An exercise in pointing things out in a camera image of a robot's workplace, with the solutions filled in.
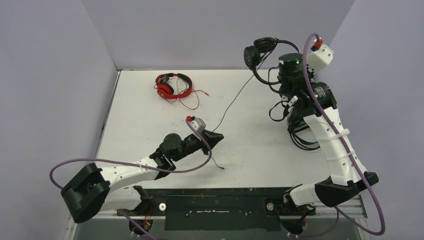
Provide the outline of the large black blue headphones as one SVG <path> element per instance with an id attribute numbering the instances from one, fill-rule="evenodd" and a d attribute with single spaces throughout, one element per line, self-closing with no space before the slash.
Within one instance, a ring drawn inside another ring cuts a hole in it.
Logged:
<path id="1" fill-rule="evenodd" d="M 321 146 L 317 141 L 308 141 L 299 136 L 301 132 L 309 129 L 310 127 L 299 116 L 291 113 L 288 115 L 287 131 L 294 145 L 304 151 L 318 150 Z"/>

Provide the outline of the small black headphones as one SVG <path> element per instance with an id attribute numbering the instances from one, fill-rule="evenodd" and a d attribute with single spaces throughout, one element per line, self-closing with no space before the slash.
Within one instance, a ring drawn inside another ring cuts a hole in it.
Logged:
<path id="1" fill-rule="evenodd" d="M 270 82 L 260 77 L 258 70 L 279 44 L 289 45 L 293 47 L 296 52 L 283 54 L 279 57 L 279 64 L 277 66 L 279 69 L 278 81 Z M 302 72 L 302 58 L 299 48 L 293 42 L 272 37 L 256 39 L 253 45 L 246 47 L 243 51 L 244 63 L 248 69 L 253 72 L 251 77 L 256 78 L 269 87 L 277 84 L 282 85 L 283 80 L 300 76 Z"/>

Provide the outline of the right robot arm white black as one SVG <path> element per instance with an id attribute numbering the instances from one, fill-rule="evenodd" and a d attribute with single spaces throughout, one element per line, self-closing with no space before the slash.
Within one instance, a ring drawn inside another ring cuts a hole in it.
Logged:
<path id="1" fill-rule="evenodd" d="M 311 82 L 310 93 L 306 84 L 302 54 L 293 52 L 278 58 L 278 80 L 281 94 L 287 96 L 288 130 L 291 132 L 306 124 L 314 134 L 329 168 L 329 177 L 317 183 L 293 187 L 284 194 L 283 207 L 295 214 L 303 205 L 322 203 L 335 207 L 379 182 L 375 172 L 368 171 L 358 159 L 348 139 L 331 88 L 324 82 Z"/>

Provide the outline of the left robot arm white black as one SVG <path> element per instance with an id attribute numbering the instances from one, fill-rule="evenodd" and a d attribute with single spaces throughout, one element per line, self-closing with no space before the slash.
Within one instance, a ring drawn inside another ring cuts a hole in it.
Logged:
<path id="1" fill-rule="evenodd" d="M 109 210 L 132 210 L 143 215 L 149 210 L 150 202 L 137 192 L 135 184 L 178 173 L 175 162 L 198 150 L 210 156 L 223 139 L 223 134 L 209 130 L 192 133 L 186 138 L 170 133 L 154 153 L 136 162 L 113 161 L 113 166 L 103 168 L 95 163 L 86 164 L 60 194 L 77 224 Z"/>

